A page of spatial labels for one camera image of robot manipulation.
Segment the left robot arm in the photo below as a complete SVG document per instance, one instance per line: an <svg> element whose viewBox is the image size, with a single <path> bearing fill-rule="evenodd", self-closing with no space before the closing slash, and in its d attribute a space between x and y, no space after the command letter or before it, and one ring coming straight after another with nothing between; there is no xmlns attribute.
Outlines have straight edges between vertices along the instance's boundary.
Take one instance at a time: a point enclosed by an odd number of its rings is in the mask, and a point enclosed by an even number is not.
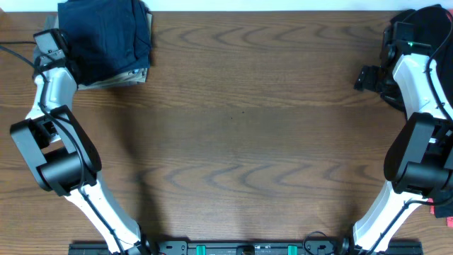
<svg viewBox="0 0 453 255"><path fill-rule="evenodd" d="M36 95L10 134L35 181L74 204L104 238L107 254L155 254L142 228L116 201L101 173L92 141L72 113L80 72L58 29L33 36Z"/></svg>

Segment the navy blue shorts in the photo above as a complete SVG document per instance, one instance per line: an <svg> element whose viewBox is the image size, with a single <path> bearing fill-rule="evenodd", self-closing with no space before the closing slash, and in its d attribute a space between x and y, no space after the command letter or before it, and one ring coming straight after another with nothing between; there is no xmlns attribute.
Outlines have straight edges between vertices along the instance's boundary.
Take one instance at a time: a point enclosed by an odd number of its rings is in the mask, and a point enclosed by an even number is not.
<svg viewBox="0 0 453 255"><path fill-rule="evenodd" d="M58 5L59 29L90 85L151 66L149 9L139 0L66 1Z"/></svg>

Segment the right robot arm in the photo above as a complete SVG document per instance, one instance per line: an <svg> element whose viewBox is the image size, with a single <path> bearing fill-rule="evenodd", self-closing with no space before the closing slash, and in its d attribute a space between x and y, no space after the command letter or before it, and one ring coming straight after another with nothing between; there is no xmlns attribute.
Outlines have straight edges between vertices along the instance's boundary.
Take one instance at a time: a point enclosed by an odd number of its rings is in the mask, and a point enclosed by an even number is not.
<svg viewBox="0 0 453 255"><path fill-rule="evenodd" d="M380 66L364 66L358 91L380 94L406 114L384 160L385 183L352 227L349 254L385 254L393 235L420 205L442 206L452 189L452 107L437 77L434 50L415 39L415 26L395 22L384 31Z"/></svg>

